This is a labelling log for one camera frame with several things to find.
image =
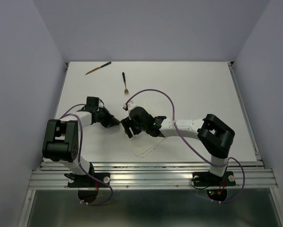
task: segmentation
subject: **table surface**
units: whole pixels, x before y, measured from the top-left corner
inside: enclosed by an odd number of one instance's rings
[[[256,161],[250,135],[226,62],[112,62],[91,74],[86,72],[105,62],[70,62],[56,118],[87,96],[99,97],[118,120],[127,117],[123,104],[130,95],[154,88],[168,94],[175,104],[176,119],[192,120],[215,114],[235,132],[230,156],[239,161]],[[122,72],[130,95],[124,94]],[[146,101],[159,115],[172,116],[171,104],[155,92],[144,92],[134,102]],[[125,143],[123,127],[106,129],[101,124],[84,128],[82,156],[90,162],[202,162],[178,137],[165,139],[146,157],[140,158]],[[210,159],[202,143],[188,139]]]

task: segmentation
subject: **gray wall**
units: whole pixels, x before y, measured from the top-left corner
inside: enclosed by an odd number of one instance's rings
[[[268,0],[34,0],[67,61],[233,61]]]
[[[17,226],[64,71],[33,2],[0,1],[0,227]]]
[[[271,0],[234,70],[260,153],[283,198],[283,0]]]

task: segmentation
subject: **fork handle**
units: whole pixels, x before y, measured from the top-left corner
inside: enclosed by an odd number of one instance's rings
[[[124,75],[124,72],[122,72],[122,78],[123,78],[123,82],[126,83],[126,76]]]

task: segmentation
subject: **purple cable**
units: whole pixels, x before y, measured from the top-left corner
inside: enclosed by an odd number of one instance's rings
[[[80,105],[85,105],[85,104],[77,104],[77,105],[74,105],[72,106],[70,109],[68,109],[60,118],[63,118],[67,113],[69,113],[70,110],[72,110],[73,108],[77,107],[77,106],[80,106]]]
[[[196,155],[198,155],[203,161],[205,161],[206,163],[210,164],[211,166],[215,166],[215,167],[225,167],[225,166],[228,165],[228,163],[229,163],[228,161],[227,161],[224,165],[215,165],[215,164],[211,163],[210,161],[206,160],[205,157],[203,157],[201,154],[199,154],[199,153],[189,144],[189,142],[187,142],[187,140],[184,138],[184,136],[182,135],[182,133],[180,132],[180,130],[179,130],[179,128],[177,127],[177,124],[176,124],[176,120],[175,120],[175,105],[174,105],[173,101],[171,100],[171,98],[170,98],[166,93],[164,93],[163,91],[160,91],[160,90],[157,90],[157,89],[144,89],[144,90],[141,90],[141,91],[137,92],[136,94],[134,94],[131,98],[129,98],[128,101],[126,102],[126,105],[128,105],[129,101],[131,101],[135,96],[137,96],[137,95],[139,95],[140,93],[145,92],[145,91],[156,91],[156,92],[159,92],[159,93],[165,95],[165,96],[168,98],[168,100],[170,101],[170,103],[171,103],[171,105],[172,105],[172,111],[173,111],[172,120],[173,120],[173,122],[174,122],[175,129],[176,129],[178,135],[180,136],[180,138],[184,141],[184,143],[185,143],[192,151],[194,151]],[[242,193],[242,191],[243,191],[243,189],[244,189],[244,186],[245,186],[245,173],[244,173],[243,166],[242,166],[241,163],[240,163],[237,159],[235,159],[234,157],[229,157],[228,160],[230,160],[230,159],[233,159],[234,161],[236,161],[236,162],[238,163],[238,165],[240,166],[240,168],[241,168],[241,170],[242,170],[242,174],[243,174],[243,184],[242,184],[241,190],[239,191],[239,193],[238,193],[234,198],[232,198],[232,199],[230,199],[230,200],[227,200],[227,201],[223,201],[223,202],[221,202],[221,203],[229,203],[229,202],[235,200],[236,198],[238,198],[238,197],[241,195],[241,193]]]
[[[67,112],[69,112],[71,109],[73,109],[73,108],[76,107],[76,106],[78,106],[78,105],[75,105],[75,106],[71,107]],[[85,204],[85,205],[89,205],[89,206],[101,205],[101,204],[107,202],[107,201],[113,196],[113,189],[112,189],[112,187],[111,187],[109,184],[107,184],[107,183],[105,183],[105,182],[103,182],[103,181],[101,181],[101,180],[98,180],[97,178],[95,178],[95,177],[93,177],[92,175],[90,175],[90,174],[82,167],[82,165],[80,164],[81,148],[82,148],[82,145],[83,145],[83,126],[82,126],[82,123],[81,123],[80,118],[79,118],[76,114],[64,114],[62,117],[66,117],[66,116],[74,116],[74,117],[76,117],[76,118],[77,118],[77,121],[78,121],[78,124],[79,124],[79,128],[80,128],[80,142],[79,142],[79,149],[78,149],[78,165],[79,165],[79,167],[81,168],[81,170],[82,170],[88,177],[92,178],[93,180],[97,181],[98,183],[104,184],[105,186],[109,187],[110,190],[111,190],[110,196],[109,196],[105,201],[102,201],[102,202],[99,202],[99,203],[95,203],[95,204],[91,204],[91,203],[88,203],[88,204],[87,204],[87,203],[84,202],[84,201],[82,201],[82,203]]]

